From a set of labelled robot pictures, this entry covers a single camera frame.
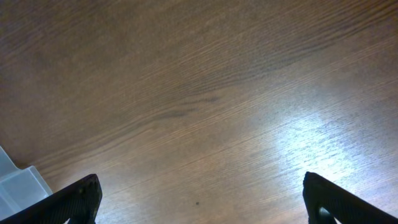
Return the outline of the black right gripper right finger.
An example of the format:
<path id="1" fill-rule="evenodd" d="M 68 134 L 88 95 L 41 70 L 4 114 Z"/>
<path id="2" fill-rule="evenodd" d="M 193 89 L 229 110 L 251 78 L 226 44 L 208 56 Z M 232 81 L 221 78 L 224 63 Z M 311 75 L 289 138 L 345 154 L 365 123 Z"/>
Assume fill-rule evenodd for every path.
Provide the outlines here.
<path id="1" fill-rule="evenodd" d="M 305 174 L 303 199 L 309 224 L 397 223 L 396 217 L 314 172 Z"/>

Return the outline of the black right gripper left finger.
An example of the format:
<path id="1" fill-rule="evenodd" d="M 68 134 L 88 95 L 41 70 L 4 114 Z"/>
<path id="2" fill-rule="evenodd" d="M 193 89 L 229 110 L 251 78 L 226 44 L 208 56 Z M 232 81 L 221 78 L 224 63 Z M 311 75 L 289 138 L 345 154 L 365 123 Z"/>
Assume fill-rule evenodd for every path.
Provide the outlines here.
<path id="1" fill-rule="evenodd" d="M 98 176 L 90 174 L 1 224 L 95 224 L 102 196 Z"/>

